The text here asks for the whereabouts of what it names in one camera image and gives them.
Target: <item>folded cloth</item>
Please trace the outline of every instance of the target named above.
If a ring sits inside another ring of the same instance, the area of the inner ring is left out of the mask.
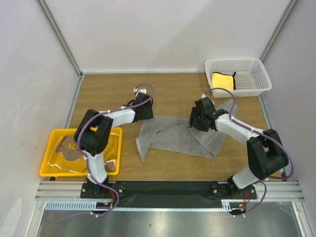
[[[233,100],[229,99],[216,107],[216,110],[229,111]],[[233,116],[238,107],[233,109]],[[221,150],[226,134],[209,129],[208,132],[188,128],[189,120],[165,116],[154,116],[143,121],[136,144],[138,152],[145,160],[149,148],[181,152],[200,157],[215,158]]]

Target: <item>white plastic basket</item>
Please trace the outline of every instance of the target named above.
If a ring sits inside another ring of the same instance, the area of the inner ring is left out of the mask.
[[[208,59],[205,62],[205,71],[211,88],[214,72],[228,75],[236,72],[236,90],[231,91],[235,96],[257,96],[272,88],[265,66],[258,58]],[[214,90],[212,94],[215,98],[231,97],[229,93],[221,90]]]

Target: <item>white backdrop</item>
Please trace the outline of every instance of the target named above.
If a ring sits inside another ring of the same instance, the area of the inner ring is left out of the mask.
[[[268,112],[283,144],[293,154],[299,180],[316,223],[316,1],[300,1],[265,66],[272,90],[265,92]]]
[[[83,72],[195,72],[260,57],[289,0],[46,0]]]
[[[22,199],[14,236],[30,220],[50,132],[65,126],[78,77],[35,0],[0,1],[0,236]]]

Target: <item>wooden table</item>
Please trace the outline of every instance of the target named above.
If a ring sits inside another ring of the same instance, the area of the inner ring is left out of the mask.
[[[111,110],[134,98],[133,88],[141,83],[155,88],[154,115],[188,119],[194,101],[209,89],[205,73],[101,74],[85,75],[71,122],[77,128],[88,109]],[[213,98],[216,105],[227,98]],[[258,97],[237,98],[237,118],[266,129]],[[227,136],[216,158],[204,158],[150,148],[143,162],[135,138],[142,122],[125,124],[120,171],[114,180],[227,180],[248,164],[246,147]]]

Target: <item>shiny floor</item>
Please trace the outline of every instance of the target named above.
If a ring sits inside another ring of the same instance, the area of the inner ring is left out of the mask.
[[[300,237],[290,202],[265,202],[243,217],[227,212],[113,211],[95,218],[45,211],[38,237]]]

